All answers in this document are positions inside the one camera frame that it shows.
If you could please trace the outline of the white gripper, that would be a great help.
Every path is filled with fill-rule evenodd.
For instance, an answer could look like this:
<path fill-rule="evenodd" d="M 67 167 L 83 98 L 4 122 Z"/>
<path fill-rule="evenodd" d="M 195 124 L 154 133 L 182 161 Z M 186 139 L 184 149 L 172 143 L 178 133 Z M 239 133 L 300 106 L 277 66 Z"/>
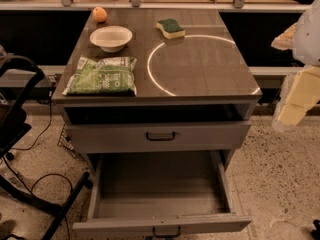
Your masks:
<path fill-rule="evenodd" d="M 313 65 L 287 75 L 283 81 L 272 127 L 285 132 L 297 126 L 320 101 L 320 0 L 314 0 L 297 25 L 292 24 L 275 37 L 271 46 L 282 51 L 293 47 L 296 60 Z"/>

